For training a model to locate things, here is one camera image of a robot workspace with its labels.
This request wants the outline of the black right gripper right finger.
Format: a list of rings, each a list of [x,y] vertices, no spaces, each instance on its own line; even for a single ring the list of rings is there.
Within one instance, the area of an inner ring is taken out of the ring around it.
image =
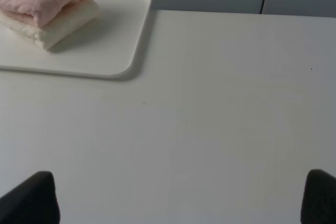
[[[300,221],[305,224],[335,224],[335,177],[321,169],[306,178]]]

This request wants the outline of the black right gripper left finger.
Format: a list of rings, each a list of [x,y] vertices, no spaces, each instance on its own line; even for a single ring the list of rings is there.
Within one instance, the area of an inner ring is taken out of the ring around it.
[[[60,223],[60,209],[52,172],[37,172],[3,195],[1,223]]]

